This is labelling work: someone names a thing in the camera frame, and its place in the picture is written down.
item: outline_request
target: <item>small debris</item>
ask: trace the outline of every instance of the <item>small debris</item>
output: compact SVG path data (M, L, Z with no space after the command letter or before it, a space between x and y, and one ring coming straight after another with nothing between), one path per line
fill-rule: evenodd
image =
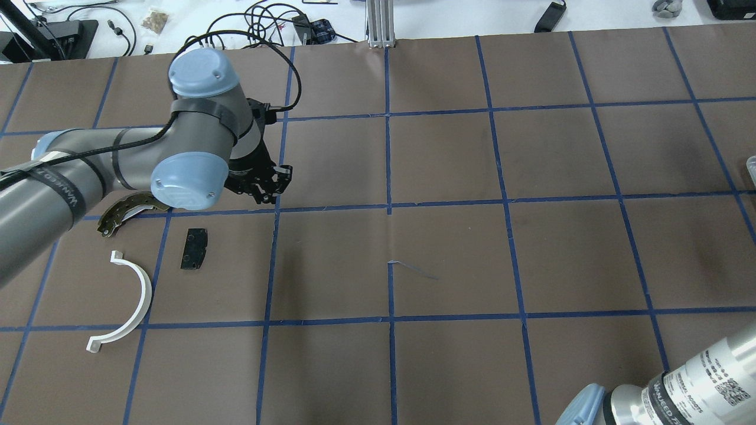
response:
M416 272L417 274L423 276L424 278L433 279L434 281L438 280L438 276L431 275L430 273L425 273L424 271L420 270L419 268L415 267L414 265L409 265L407 263L404 263L404 262L401 262L401 261L398 261L398 260L395 260L395 259L389 261L389 264L403 265L404 267L409 268L410 270Z

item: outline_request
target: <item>black box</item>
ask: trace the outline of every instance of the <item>black box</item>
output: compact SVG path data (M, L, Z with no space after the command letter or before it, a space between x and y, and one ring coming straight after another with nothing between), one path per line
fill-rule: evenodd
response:
M34 55L32 46L21 37L13 37L13 33L0 33L0 60L20 64L21 62L29 62L30 57L35 59Z
M756 0L707 0L717 19L756 20Z

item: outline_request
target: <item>qr code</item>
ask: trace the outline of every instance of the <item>qr code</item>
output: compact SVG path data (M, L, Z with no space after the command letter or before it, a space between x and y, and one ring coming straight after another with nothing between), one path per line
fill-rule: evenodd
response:
M738 381L734 380L733 378L722 382L715 388L717 389L717 392L720 393L724 397L724 399L733 407L751 398L751 395L748 394L738 384Z

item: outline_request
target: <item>black device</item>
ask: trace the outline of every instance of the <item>black device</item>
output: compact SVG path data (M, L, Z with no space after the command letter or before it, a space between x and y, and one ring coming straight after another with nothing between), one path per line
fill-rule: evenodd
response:
M312 24L312 44L324 45L336 39L336 31L333 30L328 19L319 19Z
M291 22L294 24L294 30L296 35L299 36L299 41L303 45L312 44L312 27L310 26L310 20L305 14L299 14L291 18Z
M35 58L34 48L13 33L0 33L0 60L20 64Z
M756 0L707 0L707 3L717 19L756 20Z
M97 32L96 20L45 22L45 25L29 19L14 5L12 0L0 0L3 14L34 47L32 59L48 57L61 60L62 49L67 59L83 59Z
M544 15L538 20L538 23L535 25L535 33L550 33L552 29L559 23L559 20L562 19L562 15L565 14L565 11L567 10L567 3L556 3L551 2L549 5L549 8L546 9L544 12Z
M207 252L207 229L191 228L187 231L184 253L181 255L181 270L197 270L202 266Z

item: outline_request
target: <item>grid square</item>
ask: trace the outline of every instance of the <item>grid square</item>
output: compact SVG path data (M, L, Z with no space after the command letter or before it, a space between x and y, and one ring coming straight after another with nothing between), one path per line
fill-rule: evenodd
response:
M588 102L567 33L486 36L480 45L494 107Z
M756 247L733 197L625 205L657 309L756 305Z
M756 321L756 312L657 315L669 365L675 369L712 344Z
M0 81L3 85L3 90L0 92L0 119L2 120L0 129L5 124L5 117L11 112L13 102L18 95L18 89L21 87L28 70L29 64L8 64L0 67Z
M575 33L593 100L690 99L661 28Z
M728 191L693 105L598 110L623 194Z
M501 199L486 113L391 118L393 202Z
M472 37L397 42L389 50L389 89L391 112L488 106Z
M391 215L396 315L517 312L501 205L396 208Z
M745 168L745 161L756 154L753 142L756 102L721 102L700 106L735 187L753 190L754 183Z
M541 423L555 423L589 383L644 386L662 372L648 316L528 320Z
M279 48L281 53L291 57L291 48ZM267 46L251 49L227 50L223 52L231 61L239 75L244 94L264 104L284 105L286 103L289 65ZM291 101L296 96L296 77L292 75Z
M172 54L119 57L98 127L161 126L168 121L172 59Z
M112 69L111 57L34 64L8 131L91 128Z
M297 46L294 64L302 77L302 100L290 116L386 112L382 49L367 43ZM292 101L295 96L292 76Z
M103 331L32 332L5 408L13 425L121 423L139 344L139 332L85 351Z
M16 362L21 338L23 338L23 332L0 333L0 389L3 394L8 387L8 379L11 377L13 365Z
M262 423L390 423L388 324L272 327Z
M45 250L0 289L0 326L26 326L49 259Z
M646 308L617 201L512 203L510 212L529 312Z
M110 251L152 277L164 225L165 219L131 220L105 238L96 221L77 224L57 246L34 325L126 322L139 301L139 280L129 267L111 264Z
M669 28L675 51L699 99L756 96L752 23Z
M296 178L281 206L386 203L383 118L289 123L286 148Z
M272 318L386 315L387 217L384 209L282 213Z
M590 109L507 111L494 117L508 197L615 193Z
M42 135L2 136L0 138L0 169L28 163L32 149Z
M129 423L253 421L261 340L259 327L150 329Z
M273 214L171 218L150 321L264 319L274 219ZM181 270L189 228L207 229L207 251L197 270Z
M396 371L399 423L533 423L520 321L397 323Z

